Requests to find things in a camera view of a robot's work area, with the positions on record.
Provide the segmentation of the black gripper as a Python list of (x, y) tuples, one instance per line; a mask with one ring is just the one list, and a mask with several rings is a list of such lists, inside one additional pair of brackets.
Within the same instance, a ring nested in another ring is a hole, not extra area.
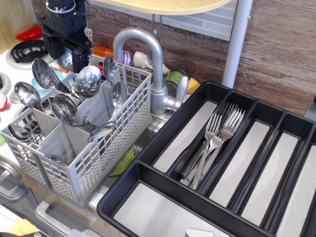
[(43, 26), (45, 47), (53, 59), (58, 59), (66, 48), (72, 52), (73, 72), (79, 73), (88, 65), (91, 54), (90, 41), (84, 33), (85, 26)]

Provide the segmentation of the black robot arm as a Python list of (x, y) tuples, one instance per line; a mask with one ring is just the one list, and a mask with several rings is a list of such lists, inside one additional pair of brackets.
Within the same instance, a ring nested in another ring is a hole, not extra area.
[(72, 53), (74, 73), (89, 63), (92, 43), (85, 34), (90, 6), (87, 0), (47, 0), (49, 16), (42, 15), (42, 35), (50, 57), (60, 59), (66, 49)]

